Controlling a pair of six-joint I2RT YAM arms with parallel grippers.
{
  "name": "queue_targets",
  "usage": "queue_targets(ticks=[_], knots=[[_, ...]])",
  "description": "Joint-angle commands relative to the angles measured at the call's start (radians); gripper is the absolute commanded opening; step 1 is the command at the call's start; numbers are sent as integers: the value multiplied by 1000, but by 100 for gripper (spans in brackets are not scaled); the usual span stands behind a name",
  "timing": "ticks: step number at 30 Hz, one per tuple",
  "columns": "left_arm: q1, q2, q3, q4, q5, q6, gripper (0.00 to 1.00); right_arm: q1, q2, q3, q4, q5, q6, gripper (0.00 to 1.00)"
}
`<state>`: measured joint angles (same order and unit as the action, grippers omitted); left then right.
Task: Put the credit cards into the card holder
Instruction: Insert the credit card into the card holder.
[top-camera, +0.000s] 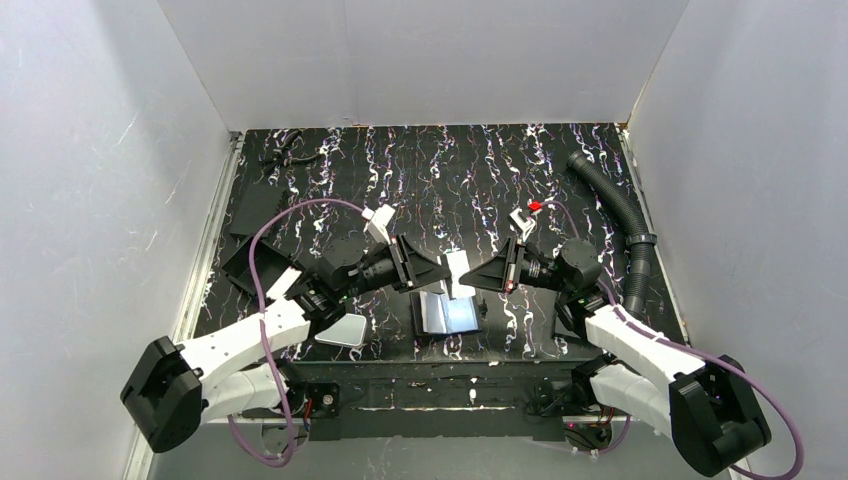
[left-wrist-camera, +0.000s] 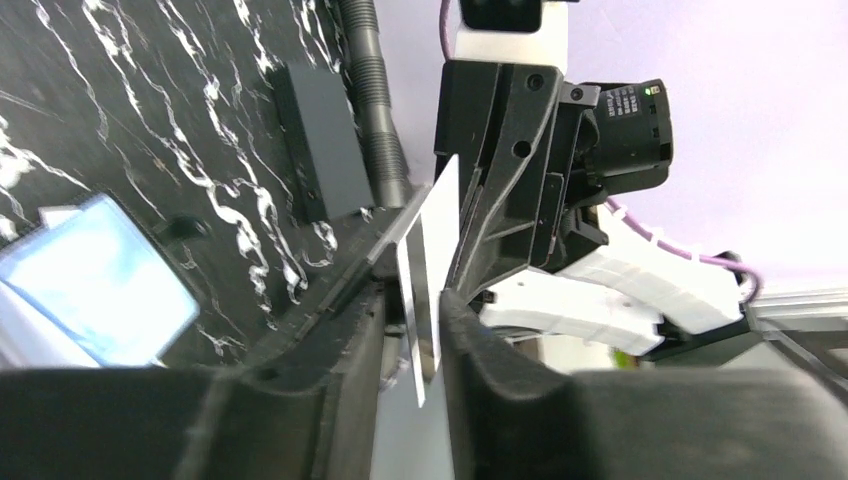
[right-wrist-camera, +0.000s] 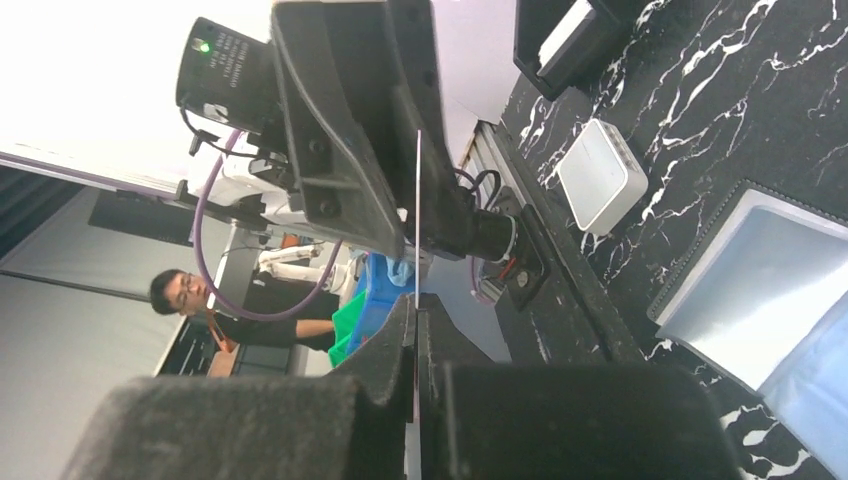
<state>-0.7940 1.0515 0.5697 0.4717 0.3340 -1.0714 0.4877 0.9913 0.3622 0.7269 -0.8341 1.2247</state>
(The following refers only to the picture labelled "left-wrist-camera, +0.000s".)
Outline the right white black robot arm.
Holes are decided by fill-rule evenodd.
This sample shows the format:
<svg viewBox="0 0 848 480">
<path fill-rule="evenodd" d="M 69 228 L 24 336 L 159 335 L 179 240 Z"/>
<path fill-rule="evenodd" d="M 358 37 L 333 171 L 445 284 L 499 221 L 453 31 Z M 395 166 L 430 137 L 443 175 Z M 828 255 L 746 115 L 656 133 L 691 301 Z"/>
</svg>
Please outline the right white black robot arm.
<svg viewBox="0 0 848 480">
<path fill-rule="evenodd" d="M 447 284 L 499 331 L 564 334 L 657 361 L 745 334 L 759 278 L 637 224 L 618 194 L 663 184 L 663 81 L 567 82 L 554 66 L 449 60 L 434 151 L 458 169 Z"/>
</svg>

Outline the white credit card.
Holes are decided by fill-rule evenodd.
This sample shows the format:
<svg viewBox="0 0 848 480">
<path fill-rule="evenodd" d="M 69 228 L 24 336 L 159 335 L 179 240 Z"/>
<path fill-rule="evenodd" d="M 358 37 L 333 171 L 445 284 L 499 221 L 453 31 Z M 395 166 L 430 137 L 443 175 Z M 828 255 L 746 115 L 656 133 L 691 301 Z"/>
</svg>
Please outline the white credit card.
<svg viewBox="0 0 848 480">
<path fill-rule="evenodd" d="M 391 223 L 369 255 L 386 306 L 380 390 L 409 374 L 419 408 L 441 364 L 439 301 L 459 242 L 459 166 L 452 156 L 433 184 L 405 207 L 388 209 Z"/>
</svg>

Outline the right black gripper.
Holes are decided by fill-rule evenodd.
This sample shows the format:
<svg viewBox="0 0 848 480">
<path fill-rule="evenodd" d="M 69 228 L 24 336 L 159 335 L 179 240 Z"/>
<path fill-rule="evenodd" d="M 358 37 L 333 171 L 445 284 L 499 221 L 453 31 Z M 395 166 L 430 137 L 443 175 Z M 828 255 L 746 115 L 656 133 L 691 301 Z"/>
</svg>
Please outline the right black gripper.
<svg viewBox="0 0 848 480">
<path fill-rule="evenodd" d="M 450 60 L 435 135 L 459 160 L 460 243 L 448 287 L 466 302 L 598 243 L 580 211 L 664 183 L 673 159 L 666 85 L 572 84 L 555 67 Z"/>
</svg>

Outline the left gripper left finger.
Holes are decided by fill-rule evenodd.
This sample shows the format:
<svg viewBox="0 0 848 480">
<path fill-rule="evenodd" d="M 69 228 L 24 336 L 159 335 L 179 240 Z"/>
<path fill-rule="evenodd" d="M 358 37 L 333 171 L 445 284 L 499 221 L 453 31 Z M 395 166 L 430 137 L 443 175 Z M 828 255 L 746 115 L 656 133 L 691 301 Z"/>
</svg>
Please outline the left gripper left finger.
<svg viewBox="0 0 848 480">
<path fill-rule="evenodd" d="M 256 367 L 1 376 L 5 479 L 366 479 L 384 290 Z"/>
</svg>

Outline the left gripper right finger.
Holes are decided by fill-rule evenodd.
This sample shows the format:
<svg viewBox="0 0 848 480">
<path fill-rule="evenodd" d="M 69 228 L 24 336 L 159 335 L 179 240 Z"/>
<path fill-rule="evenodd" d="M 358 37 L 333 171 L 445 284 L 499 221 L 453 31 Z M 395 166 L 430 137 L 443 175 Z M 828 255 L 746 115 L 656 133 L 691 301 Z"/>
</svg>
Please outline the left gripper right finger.
<svg viewBox="0 0 848 480">
<path fill-rule="evenodd" d="M 847 409 L 798 370 L 563 375 L 440 299 L 458 479 L 843 479 Z"/>
</svg>

